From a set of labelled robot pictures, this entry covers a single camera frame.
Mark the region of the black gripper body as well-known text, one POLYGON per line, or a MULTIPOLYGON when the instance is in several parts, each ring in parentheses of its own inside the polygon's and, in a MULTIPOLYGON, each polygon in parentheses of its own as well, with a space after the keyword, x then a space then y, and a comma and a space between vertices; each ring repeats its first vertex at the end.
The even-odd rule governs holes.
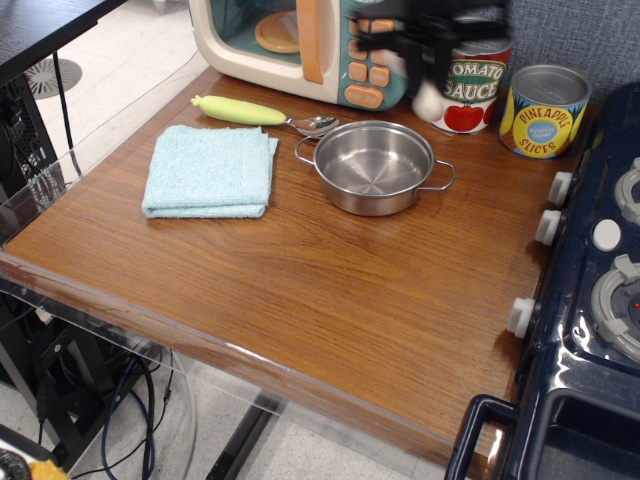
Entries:
POLYGON ((414 47, 442 56, 466 42, 508 38, 508 8, 507 1, 373 1, 358 3, 352 15, 400 22, 398 30, 360 34, 357 44, 365 51, 387 49, 407 58, 414 47))

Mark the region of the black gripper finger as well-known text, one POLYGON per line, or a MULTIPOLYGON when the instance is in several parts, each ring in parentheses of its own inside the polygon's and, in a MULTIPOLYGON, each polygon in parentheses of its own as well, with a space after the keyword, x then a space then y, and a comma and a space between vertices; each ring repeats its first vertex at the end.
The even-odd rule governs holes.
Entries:
POLYGON ((408 95, 413 98, 422 87, 425 61, 423 47, 409 47, 404 56, 406 77, 408 82, 408 95))
POLYGON ((452 42, 435 42, 432 46, 433 62, 431 76, 434 85, 440 93, 443 93, 446 89, 453 49, 454 44, 452 42))

